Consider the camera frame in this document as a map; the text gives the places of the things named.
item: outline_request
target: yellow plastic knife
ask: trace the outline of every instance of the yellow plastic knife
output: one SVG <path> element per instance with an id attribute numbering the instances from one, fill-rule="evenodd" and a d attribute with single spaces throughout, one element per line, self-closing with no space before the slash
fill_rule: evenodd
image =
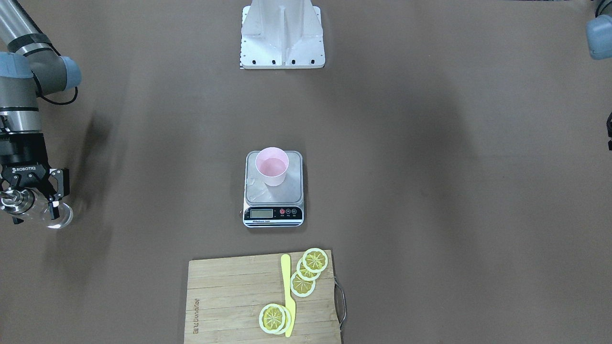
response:
<path id="1" fill-rule="evenodd" d="M 289 310 L 289 314 L 291 314 L 291 324 L 285 332 L 285 337 L 289 338 L 291 333 L 293 332 L 293 325 L 296 323 L 296 302 L 291 297 L 291 288 L 289 283 L 291 283 L 291 256 L 288 254 L 284 254 L 280 257 L 280 267 L 283 271 L 283 285 L 285 286 L 285 307 Z"/>

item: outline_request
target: plastic cup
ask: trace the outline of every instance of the plastic cup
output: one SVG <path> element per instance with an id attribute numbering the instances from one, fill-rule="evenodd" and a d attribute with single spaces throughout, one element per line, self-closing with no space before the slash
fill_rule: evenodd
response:
<path id="1" fill-rule="evenodd" d="M 280 148 L 268 147 L 257 154 L 255 166 L 266 185 L 279 186 L 285 181 L 289 157 Z"/>

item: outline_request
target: bamboo cutting board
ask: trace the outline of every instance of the bamboo cutting board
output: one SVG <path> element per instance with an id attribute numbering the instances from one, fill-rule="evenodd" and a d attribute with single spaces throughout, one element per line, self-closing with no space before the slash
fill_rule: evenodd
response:
<path id="1" fill-rule="evenodd" d="M 296 323 L 290 338 L 259 328 L 259 312 L 270 303 L 284 304 L 282 253 L 192 260 L 187 280 L 185 344 L 341 344 L 334 299 L 332 252 L 327 269 L 307 297 L 293 296 Z M 291 273 L 303 252 L 289 253 Z"/>

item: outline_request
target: white metal stand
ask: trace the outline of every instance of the white metal stand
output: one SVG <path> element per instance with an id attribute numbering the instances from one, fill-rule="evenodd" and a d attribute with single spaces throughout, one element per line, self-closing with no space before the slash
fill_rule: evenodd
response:
<path id="1" fill-rule="evenodd" d="M 245 69 L 322 68 L 321 9 L 310 0 L 253 0 L 242 10 L 240 63 Z"/>

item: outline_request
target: knife handle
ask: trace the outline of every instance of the knife handle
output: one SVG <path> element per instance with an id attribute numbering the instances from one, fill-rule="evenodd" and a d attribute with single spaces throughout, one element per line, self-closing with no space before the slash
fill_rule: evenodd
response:
<path id="1" fill-rule="evenodd" d="M 284 254 L 280 257 L 280 267 L 283 271 L 283 286 L 285 287 L 285 300 L 291 297 L 291 256 Z"/>

